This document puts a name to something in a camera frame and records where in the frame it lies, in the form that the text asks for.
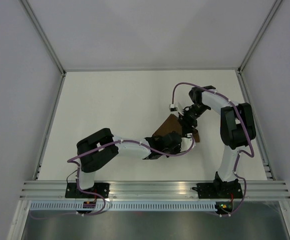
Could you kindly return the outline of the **brown cloth napkin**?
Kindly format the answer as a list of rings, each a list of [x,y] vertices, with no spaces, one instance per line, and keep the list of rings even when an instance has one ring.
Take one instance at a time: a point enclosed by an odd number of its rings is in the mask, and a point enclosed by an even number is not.
[[[178,117],[179,116],[170,114],[167,117],[167,119],[160,125],[160,127],[152,134],[152,136],[153,137],[164,136],[171,132],[177,132],[178,134],[181,135],[182,138],[185,137],[182,136],[182,129],[178,122]],[[193,137],[196,143],[200,142],[199,132],[197,134],[194,134]]]

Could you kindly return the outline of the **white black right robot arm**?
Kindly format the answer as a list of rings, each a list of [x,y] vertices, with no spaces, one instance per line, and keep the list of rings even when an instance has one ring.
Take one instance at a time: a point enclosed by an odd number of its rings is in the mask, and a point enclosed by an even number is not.
[[[220,116],[220,137],[225,146],[221,165],[215,173],[213,192],[223,198],[231,189],[239,189],[237,167],[242,154],[253,158],[255,151],[251,141],[256,137],[253,110],[249,103],[235,103],[219,93],[211,85],[201,87],[192,83],[189,97],[193,104],[179,114],[178,122],[184,134],[193,133],[197,119],[207,110]]]

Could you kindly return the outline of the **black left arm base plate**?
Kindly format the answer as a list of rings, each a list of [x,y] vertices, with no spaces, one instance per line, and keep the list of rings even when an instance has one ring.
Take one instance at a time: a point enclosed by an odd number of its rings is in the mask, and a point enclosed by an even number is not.
[[[77,183],[70,182],[66,186],[65,198],[66,199],[99,199],[103,197],[108,198],[110,184],[104,182],[97,182],[92,188],[80,191]]]

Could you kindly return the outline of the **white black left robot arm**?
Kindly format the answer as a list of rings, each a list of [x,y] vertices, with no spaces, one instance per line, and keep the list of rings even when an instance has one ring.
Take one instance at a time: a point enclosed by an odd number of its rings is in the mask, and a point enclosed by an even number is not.
[[[112,134],[109,128],[103,128],[76,144],[80,164],[76,191],[83,198],[92,196],[95,173],[117,156],[157,160],[163,155],[180,154],[182,142],[181,135],[175,131],[164,136],[131,140]]]

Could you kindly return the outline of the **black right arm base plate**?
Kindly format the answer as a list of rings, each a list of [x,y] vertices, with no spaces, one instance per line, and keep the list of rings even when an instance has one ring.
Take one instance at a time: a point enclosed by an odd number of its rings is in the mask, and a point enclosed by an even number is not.
[[[239,183],[225,186],[215,186],[213,183],[197,183],[196,186],[191,187],[191,190],[195,191],[198,198],[201,200],[206,199],[241,199],[243,197],[243,191]]]

